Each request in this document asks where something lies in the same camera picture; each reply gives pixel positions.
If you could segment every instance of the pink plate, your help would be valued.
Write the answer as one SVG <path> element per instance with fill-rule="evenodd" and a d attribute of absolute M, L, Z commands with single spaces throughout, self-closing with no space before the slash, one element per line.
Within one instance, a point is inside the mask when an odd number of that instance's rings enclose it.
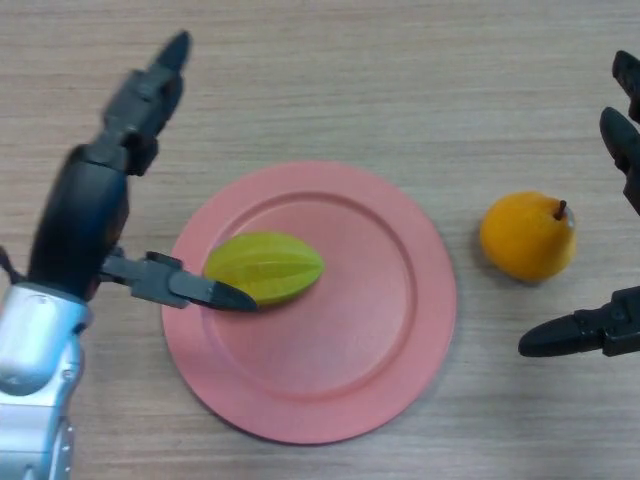
<path fill-rule="evenodd" d="M 344 440 L 401 413 L 435 377 L 454 329 L 455 279 L 434 225 L 371 173 L 299 162 L 215 195 L 173 255 L 200 273 L 214 246 L 265 230 L 307 242 L 325 272 L 269 312 L 163 308 L 186 383 L 232 425 L 286 443 Z"/>

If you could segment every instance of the wooden table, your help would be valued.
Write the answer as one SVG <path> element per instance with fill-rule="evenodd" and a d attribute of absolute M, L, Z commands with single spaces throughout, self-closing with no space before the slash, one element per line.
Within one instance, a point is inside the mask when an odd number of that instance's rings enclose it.
<path fill-rule="evenodd" d="M 610 67 L 617 49 L 640 54 L 636 0 L 0 2 L 0 240 L 21 269 L 61 159 L 180 28 L 195 39 L 186 96 L 133 182 L 128 253 L 169 252 L 247 172 L 341 160 L 433 218 L 459 324 L 437 384 L 384 428 L 274 446 L 207 413 L 172 364 L 159 308 L 105 285 L 72 408 L 75 479 L 637 478 L 638 356 L 517 354 L 527 329 L 640 283 L 640 218 L 598 131 L 604 106 L 628 106 Z M 574 263 L 537 288 L 496 273 L 476 242 L 485 209 L 524 188 L 566 198 L 579 222 Z"/>

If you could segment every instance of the pear stem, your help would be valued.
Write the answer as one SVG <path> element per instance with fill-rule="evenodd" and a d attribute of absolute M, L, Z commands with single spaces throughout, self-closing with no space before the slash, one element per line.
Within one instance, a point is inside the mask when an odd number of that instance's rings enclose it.
<path fill-rule="evenodd" d="M 560 200 L 560 205 L 558 206 L 558 210 L 553 214 L 553 218 L 556 220 L 562 220 L 564 217 L 564 211 L 567 208 L 567 202 L 565 200 Z"/>

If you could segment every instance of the robotic hand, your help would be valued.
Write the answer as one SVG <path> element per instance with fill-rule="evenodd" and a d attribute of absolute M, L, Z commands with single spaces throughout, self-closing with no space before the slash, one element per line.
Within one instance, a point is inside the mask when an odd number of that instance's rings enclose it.
<path fill-rule="evenodd" d="M 83 371 L 79 337 L 101 282 L 135 297 L 184 308 L 237 311 L 257 306 L 245 293 L 182 270 L 148 252 L 129 260 L 117 246 L 128 213 L 130 175 L 158 154 L 157 136 L 183 92 L 190 36 L 175 36 L 145 71 L 134 70 L 107 105 L 103 129 L 64 162 L 22 275 L 0 247 L 11 287 L 0 309 L 0 479 L 68 480 L 73 427 L 69 400 Z"/>
<path fill-rule="evenodd" d="M 613 77 L 629 96 L 629 117 L 640 123 L 640 61 L 620 51 Z M 640 215 L 640 133 L 620 112 L 605 108 L 600 132 L 615 166 L 626 176 L 623 193 Z M 640 287 L 614 292 L 611 302 L 577 310 L 527 332 L 519 344 L 526 357 L 553 357 L 602 349 L 607 356 L 640 350 Z"/>

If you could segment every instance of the wood grain surface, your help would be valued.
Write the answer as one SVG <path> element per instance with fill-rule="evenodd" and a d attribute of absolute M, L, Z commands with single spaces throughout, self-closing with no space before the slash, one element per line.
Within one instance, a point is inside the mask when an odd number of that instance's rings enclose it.
<path fill-rule="evenodd" d="M 639 357 L 518 356 L 521 334 L 640 283 L 640 218 L 598 131 L 628 101 L 637 0 L 2 0 L 0 241 L 21 269 L 61 159 L 87 141 L 123 74 L 175 31 L 195 47 L 161 155 L 132 186 L 123 245 L 170 252 L 187 219 L 281 161 L 367 167 L 416 199 L 459 283 L 441 375 L 399 418 L 321 448 L 223 425 L 184 388 L 159 308 L 105 285 L 74 397 L 77 480 L 637 478 Z M 500 195 L 561 196 L 579 252 L 537 288 L 479 254 Z M 4 290 L 6 282 L 0 287 Z"/>

